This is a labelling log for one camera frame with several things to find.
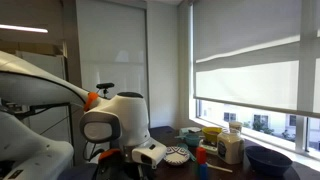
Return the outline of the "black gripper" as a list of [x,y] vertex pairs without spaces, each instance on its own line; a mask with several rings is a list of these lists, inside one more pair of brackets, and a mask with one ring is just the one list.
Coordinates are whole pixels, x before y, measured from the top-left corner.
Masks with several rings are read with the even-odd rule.
[[153,169],[144,164],[124,161],[119,149],[102,152],[92,180],[155,180]]

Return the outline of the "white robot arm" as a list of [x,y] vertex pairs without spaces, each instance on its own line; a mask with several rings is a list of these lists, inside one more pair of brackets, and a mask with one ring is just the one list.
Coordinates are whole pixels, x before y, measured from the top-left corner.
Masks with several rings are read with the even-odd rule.
[[153,180],[166,147],[149,133],[146,101],[121,92],[104,99],[6,52],[0,52],[0,98],[18,105],[73,104],[83,109],[82,136],[94,144],[116,146],[96,164],[68,167],[73,146],[39,135],[4,107],[0,111],[2,180]]

